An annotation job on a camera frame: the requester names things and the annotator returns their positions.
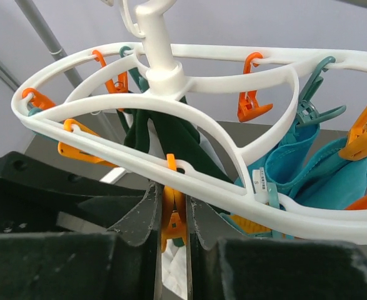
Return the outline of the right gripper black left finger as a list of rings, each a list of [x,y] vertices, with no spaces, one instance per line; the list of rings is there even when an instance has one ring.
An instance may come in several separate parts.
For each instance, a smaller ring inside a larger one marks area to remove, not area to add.
[[[160,299],[161,186],[106,232],[0,234],[0,299]]]

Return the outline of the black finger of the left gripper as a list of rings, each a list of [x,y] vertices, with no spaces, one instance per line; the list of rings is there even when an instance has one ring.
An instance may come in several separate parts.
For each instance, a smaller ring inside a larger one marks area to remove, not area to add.
[[[0,234],[62,232],[58,217],[108,228],[145,192],[78,176],[16,151],[0,157]]]

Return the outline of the white clip hanger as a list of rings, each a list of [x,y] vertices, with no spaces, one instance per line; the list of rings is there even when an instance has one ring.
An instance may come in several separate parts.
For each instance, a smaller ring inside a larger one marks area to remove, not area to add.
[[[367,108],[349,135],[306,153],[319,131],[302,109],[321,73],[367,73],[367,52],[347,49],[173,44],[164,14],[172,1],[147,1],[130,15],[138,42],[117,42],[66,56],[27,79],[11,109],[28,129],[58,142],[67,158],[120,166],[163,184],[181,214],[182,195],[294,238],[367,245],[367,209],[350,210],[367,181]],[[187,93],[237,94],[240,119],[261,114],[260,89],[280,84],[292,96],[260,137],[237,146]]]

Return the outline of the brown white striped sock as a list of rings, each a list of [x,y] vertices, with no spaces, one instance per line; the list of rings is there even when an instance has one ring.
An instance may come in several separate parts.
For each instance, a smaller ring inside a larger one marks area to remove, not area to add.
[[[184,246],[175,246],[172,239],[167,241],[166,250],[161,254],[162,282],[181,299],[188,298],[186,258]]]

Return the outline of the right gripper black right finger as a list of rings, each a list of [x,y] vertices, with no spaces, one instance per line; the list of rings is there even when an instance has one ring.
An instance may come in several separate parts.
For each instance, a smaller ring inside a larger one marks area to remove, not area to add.
[[[186,199],[190,299],[367,299],[355,244],[251,238],[211,206]]]

